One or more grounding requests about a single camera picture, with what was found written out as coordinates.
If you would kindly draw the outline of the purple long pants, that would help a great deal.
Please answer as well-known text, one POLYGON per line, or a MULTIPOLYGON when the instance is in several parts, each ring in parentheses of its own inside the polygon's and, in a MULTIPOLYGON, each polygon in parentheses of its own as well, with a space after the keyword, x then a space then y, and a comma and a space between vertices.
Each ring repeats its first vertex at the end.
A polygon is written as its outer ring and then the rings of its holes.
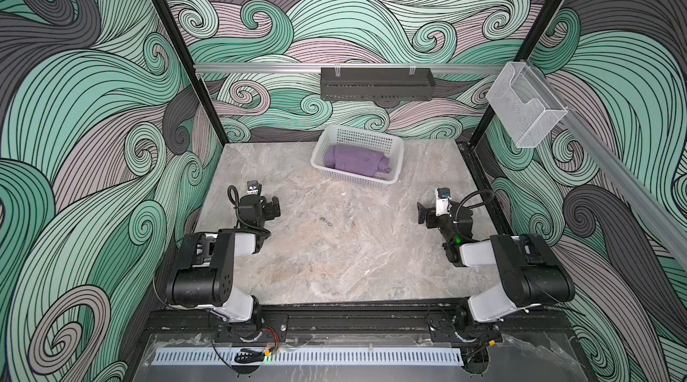
POLYGON ((391 172, 390 159, 380 151, 349 144, 336 144, 327 149, 324 166, 334 170, 373 177, 391 172))

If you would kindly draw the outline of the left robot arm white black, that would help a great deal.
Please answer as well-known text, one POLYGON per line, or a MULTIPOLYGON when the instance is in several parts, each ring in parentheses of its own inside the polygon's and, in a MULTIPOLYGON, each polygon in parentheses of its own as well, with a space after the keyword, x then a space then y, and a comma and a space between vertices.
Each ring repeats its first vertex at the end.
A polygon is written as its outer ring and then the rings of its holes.
POLYGON ((263 330, 259 300, 234 285, 237 258, 254 255, 268 238, 268 221, 281 216, 277 197, 245 195, 238 201, 237 228, 186 235, 166 280, 165 298, 177 310, 205 310, 237 332, 263 330))

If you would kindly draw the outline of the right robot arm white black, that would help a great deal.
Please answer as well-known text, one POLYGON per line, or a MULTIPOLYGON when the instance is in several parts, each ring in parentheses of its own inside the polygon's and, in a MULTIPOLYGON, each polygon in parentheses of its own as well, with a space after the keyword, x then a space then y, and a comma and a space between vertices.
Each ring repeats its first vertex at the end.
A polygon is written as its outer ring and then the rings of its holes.
POLYGON ((458 338, 475 343, 484 332, 517 312, 570 303, 572 277, 540 235, 472 237, 472 207, 438 199, 433 207, 417 205, 418 223, 437 230, 448 261, 457 268, 493 267, 498 281, 460 305, 452 324, 458 338))

